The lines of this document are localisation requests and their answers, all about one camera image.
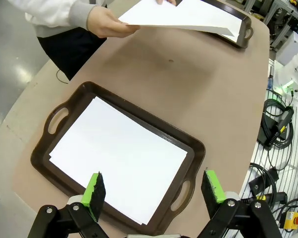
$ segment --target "gray floor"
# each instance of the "gray floor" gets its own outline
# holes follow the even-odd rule
[[[47,60],[24,14],[0,0],[0,124]]]

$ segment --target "hand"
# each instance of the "hand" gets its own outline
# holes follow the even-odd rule
[[[140,27],[123,23],[114,16],[111,10],[95,6],[88,16],[87,28],[99,38],[124,38],[134,34]]]
[[[162,2],[164,0],[156,0],[158,4],[162,4]],[[177,3],[175,2],[175,0],[167,0],[169,3],[172,3],[173,5],[177,5]]]

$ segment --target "green light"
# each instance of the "green light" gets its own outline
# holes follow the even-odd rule
[[[288,82],[287,84],[283,85],[283,89],[290,87],[292,84],[294,83],[293,80],[291,80],[290,82]]]
[[[278,94],[283,94],[283,90],[282,90],[282,88],[276,88],[275,89],[275,91],[276,91],[276,93],[278,93]]]

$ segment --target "white paper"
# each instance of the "white paper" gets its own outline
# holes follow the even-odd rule
[[[202,17],[209,25],[228,28],[232,35],[221,34],[237,42],[242,20],[202,0],[183,0],[177,7],[180,12],[189,13],[192,19]]]
[[[233,15],[200,0],[183,0],[178,6],[167,1],[158,5],[156,0],[141,0],[119,20],[131,25],[172,27],[232,36],[227,14],[232,18]]]
[[[100,171],[105,201],[148,224],[186,154],[95,98],[50,153],[50,161],[83,187]]]

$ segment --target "gray sleeve cuff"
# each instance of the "gray sleeve cuff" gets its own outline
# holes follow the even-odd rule
[[[82,27],[87,30],[87,19],[90,11],[96,5],[76,1],[69,12],[69,22],[71,26]]]

